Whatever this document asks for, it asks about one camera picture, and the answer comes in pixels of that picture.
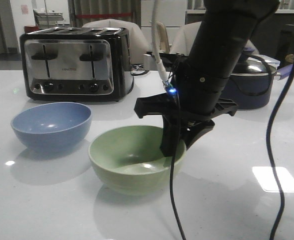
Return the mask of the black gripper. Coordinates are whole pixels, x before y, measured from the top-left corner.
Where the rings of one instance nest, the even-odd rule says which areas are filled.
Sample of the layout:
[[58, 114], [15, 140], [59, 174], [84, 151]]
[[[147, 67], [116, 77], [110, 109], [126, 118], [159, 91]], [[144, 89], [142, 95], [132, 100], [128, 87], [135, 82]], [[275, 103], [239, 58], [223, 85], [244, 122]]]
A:
[[[215, 126], [213, 118], [223, 114], [234, 116], [237, 110], [238, 105], [234, 101], [220, 98], [209, 112], [201, 113], [183, 106], [181, 100], [174, 101], [166, 93], [139, 97], [134, 106], [134, 112], [140, 119], [148, 115], [163, 116], [160, 150], [165, 157], [172, 157], [175, 153], [181, 156], [199, 138], [213, 130]], [[187, 128], [184, 140], [181, 133], [181, 121], [178, 117], [186, 122], [197, 122]]]

